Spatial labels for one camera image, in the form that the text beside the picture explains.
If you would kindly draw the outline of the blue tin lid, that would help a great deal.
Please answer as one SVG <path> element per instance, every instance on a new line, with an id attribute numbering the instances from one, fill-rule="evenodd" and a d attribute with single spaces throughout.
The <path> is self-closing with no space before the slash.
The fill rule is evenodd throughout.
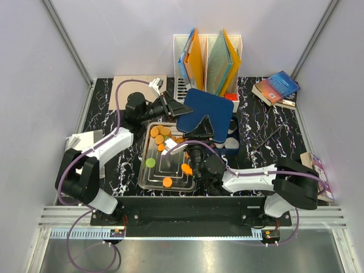
<path id="1" fill-rule="evenodd" d="M 223 143 L 226 140 L 233 116 L 232 101 L 192 88 L 187 92 L 184 105 L 192 108 L 193 112 L 178 118 L 178 131 L 188 133 L 208 116 L 214 131 L 213 141 Z"/>

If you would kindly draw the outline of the black sandwich cookie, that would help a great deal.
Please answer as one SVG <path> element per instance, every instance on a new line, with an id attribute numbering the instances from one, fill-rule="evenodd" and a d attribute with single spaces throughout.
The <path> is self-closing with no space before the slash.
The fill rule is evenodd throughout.
<path id="1" fill-rule="evenodd" d="M 230 121 L 230 125 L 229 125 L 229 130 L 231 130 L 231 131 L 235 131 L 236 130 L 236 128 L 237 128 L 237 123 L 236 123 L 236 121 L 235 120 L 231 120 Z"/>

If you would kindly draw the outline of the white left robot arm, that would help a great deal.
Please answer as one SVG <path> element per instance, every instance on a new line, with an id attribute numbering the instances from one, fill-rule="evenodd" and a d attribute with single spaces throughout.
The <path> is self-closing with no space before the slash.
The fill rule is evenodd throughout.
<path id="1" fill-rule="evenodd" d="M 91 210 L 103 213 L 110 225 L 122 221 L 122 204 L 100 187 L 100 169 L 121 151 L 136 143 L 146 131 L 145 121 L 167 116 L 179 117 L 189 114 L 191 107 L 177 102 L 168 93 L 149 102 L 140 92 L 127 98 L 124 115 L 117 115 L 117 127 L 107 136 L 85 151 L 68 149 L 63 156 L 55 182 L 58 199 L 66 202 L 62 195 L 74 199 L 75 204 L 84 204 Z"/>

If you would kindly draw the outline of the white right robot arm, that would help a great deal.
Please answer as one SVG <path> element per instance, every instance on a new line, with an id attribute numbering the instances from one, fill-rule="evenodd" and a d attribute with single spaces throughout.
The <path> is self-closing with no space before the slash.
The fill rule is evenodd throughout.
<path id="1" fill-rule="evenodd" d="M 232 169 L 208 145 L 207 140 L 212 136 L 208 116 L 183 135 L 193 179 L 210 195 L 224 196 L 250 190 L 271 192 L 258 211 L 259 221 L 267 226 L 293 208 L 317 209 L 321 180 L 316 171 L 291 159 L 262 168 Z"/>

